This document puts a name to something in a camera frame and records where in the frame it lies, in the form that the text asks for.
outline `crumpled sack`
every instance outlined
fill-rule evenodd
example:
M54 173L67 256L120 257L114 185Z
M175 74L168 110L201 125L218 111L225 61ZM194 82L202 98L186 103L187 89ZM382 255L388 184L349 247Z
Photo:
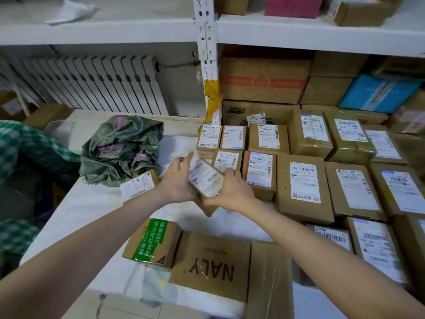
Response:
M80 175L88 184L119 185L150 169L159 175L163 122L115 115L82 146Z

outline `shelf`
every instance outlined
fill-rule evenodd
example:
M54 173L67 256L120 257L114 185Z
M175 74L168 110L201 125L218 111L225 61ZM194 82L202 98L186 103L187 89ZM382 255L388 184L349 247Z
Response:
M194 42L193 0L78 0L95 4L86 20L49 26L62 1L0 6L0 46Z
M316 19L222 15L219 43L425 58L425 0L405 0L380 27L338 27Z

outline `person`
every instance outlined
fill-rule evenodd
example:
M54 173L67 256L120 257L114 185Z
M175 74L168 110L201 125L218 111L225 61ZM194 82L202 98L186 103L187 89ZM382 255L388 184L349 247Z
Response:
M63 238L1 280L1 318L61 318L154 211L195 199L188 184L192 156L174 160L157 187ZM221 193L205 205L237 211L257 223L349 319L424 318L425 307L385 274L256 199L240 172L227 169Z

